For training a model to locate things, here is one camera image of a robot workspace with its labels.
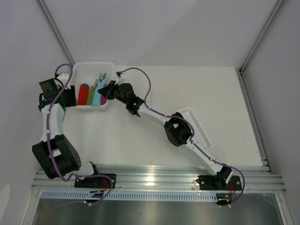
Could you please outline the teal paper napkin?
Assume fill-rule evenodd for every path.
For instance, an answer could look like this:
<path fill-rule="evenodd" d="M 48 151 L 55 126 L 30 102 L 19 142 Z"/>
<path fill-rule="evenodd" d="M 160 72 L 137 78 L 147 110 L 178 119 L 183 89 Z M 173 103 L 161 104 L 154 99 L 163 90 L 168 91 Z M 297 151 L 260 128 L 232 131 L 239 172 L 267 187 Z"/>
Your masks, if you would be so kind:
<path fill-rule="evenodd" d="M 108 80 L 108 76 L 107 75 L 106 75 L 106 78 L 104 80 L 102 80 L 102 81 L 98 80 L 98 84 L 97 84 L 97 87 L 95 89 L 93 100 L 92 100 L 92 104 L 91 104 L 92 107 L 100 107 L 100 98 L 101 98 L 101 95 L 98 93 L 98 90 L 104 87 L 104 85 L 106 84 L 107 80 Z"/>

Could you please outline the ornate silver fork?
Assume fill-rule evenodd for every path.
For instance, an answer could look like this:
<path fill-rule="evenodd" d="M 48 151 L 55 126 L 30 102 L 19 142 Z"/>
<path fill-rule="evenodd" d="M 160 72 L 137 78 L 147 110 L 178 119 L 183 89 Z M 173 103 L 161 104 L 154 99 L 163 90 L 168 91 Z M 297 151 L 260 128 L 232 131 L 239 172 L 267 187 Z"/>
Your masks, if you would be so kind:
<path fill-rule="evenodd" d="M 102 80 L 104 80 L 105 78 L 106 78 L 106 73 L 100 73 L 100 74 L 99 74 L 98 80 L 99 80 L 99 81 L 102 81 Z"/>

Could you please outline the large white plastic basket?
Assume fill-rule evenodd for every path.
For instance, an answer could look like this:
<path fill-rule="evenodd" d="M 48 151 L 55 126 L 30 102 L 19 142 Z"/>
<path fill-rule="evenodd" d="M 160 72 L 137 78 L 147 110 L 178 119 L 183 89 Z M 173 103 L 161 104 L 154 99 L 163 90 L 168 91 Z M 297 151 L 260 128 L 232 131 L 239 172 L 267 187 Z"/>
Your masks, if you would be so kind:
<path fill-rule="evenodd" d="M 108 80 L 104 87 L 108 85 L 108 83 L 116 77 L 115 65 L 112 62 L 78 62 L 73 67 L 73 78 L 71 80 L 71 84 L 75 86 L 75 96 L 76 100 L 78 100 L 79 88 L 80 85 L 86 83 L 91 87 L 95 80 L 99 78 L 100 73 L 107 73 Z M 108 106 L 108 100 L 105 105 L 100 105 L 100 107 L 92 107 L 91 105 L 77 105 L 76 109 L 79 110 L 101 110 L 104 111 Z"/>

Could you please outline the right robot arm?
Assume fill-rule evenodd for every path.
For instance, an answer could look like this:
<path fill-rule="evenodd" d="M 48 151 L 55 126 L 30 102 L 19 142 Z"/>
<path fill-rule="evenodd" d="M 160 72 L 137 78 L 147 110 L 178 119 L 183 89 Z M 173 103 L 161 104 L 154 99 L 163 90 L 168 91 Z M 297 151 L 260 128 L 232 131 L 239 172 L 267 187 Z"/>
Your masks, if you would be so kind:
<path fill-rule="evenodd" d="M 231 184 L 233 171 L 217 160 L 206 150 L 202 149 L 195 138 L 195 129 L 179 112 L 165 115 L 150 108 L 146 101 L 138 97 L 129 83 L 117 84 L 110 82 L 106 87 L 98 90 L 98 93 L 108 100 L 116 99 L 125 104 L 131 115 L 148 117 L 164 127 L 168 141 L 176 146 L 185 146 L 199 156 L 214 181 L 214 186 L 220 190 Z"/>

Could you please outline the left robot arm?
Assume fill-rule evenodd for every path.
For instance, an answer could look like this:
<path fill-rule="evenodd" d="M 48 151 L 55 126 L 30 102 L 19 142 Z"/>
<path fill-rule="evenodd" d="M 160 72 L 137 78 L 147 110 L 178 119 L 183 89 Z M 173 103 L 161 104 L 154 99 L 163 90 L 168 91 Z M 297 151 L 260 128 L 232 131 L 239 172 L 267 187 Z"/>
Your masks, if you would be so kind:
<path fill-rule="evenodd" d="M 39 83 L 39 110 L 43 115 L 43 131 L 39 143 L 32 146 L 32 152 L 49 179 L 70 174 L 84 179 L 90 187 L 98 187 L 102 176 L 92 162 L 82 163 L 79 153 L 63 132 L 63 121 L 67 107 L 76 106 L 75 87 L 69 88 L 58 78 Z"/>

